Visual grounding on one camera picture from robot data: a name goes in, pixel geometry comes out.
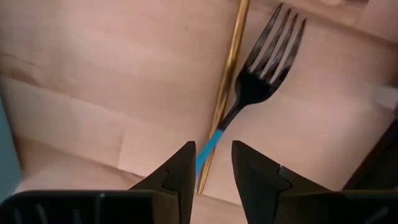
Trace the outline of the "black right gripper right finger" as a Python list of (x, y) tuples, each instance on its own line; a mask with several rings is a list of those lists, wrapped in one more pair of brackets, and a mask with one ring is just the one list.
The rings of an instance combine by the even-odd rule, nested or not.
[(345, 224), (340, 199), (242, 141), (233, 141), (235, 183), (248, 224)]

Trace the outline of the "teal plastic bin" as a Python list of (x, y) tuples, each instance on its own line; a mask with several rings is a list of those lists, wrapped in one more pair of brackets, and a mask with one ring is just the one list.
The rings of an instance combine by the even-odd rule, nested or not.
[(21, 165), (0, 97), (0, 203), (15, 192), (21, 179)]

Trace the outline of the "black fork teal handle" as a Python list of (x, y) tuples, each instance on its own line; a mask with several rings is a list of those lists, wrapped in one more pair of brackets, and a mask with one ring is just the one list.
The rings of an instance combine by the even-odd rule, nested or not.
[(268, 100), (286, 79), (298, 53), (307, 21), (304, 19), (300, 24), (297, 35), (292, 42), (292, 48), (288, 50), (287, 47), (292, 39), (292, 34), (299, 16), (295, 14), (291, 23), (288, 24), (287, 22), (291, 13), (290, 9), (285, 13), (275, 36), (261, 56), (259, 63), (257, 65), (254, 64), (265, 41), (271, 34), (275, 22), (282, 10), (282, 6), (283, 4), (280, 3), (275, 9), (273, 15), (256, 40), (241, 71), (238, 73), (234, 84), (236, 100), (227, 115), (217, 124), (215, 132), (211, 135), (211, 138), (197, 156), (196, 175), (201, 174), (206, 160), (215, 150), (218, 141), (236, 115), (248, 105), (262, 103)]

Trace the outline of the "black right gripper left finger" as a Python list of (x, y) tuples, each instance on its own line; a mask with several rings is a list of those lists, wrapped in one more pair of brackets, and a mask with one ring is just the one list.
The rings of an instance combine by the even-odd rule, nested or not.
[(153, 173), (131, 187), (133, 224), (190, 224), (195, 188), (196, 145), (186, 142)]

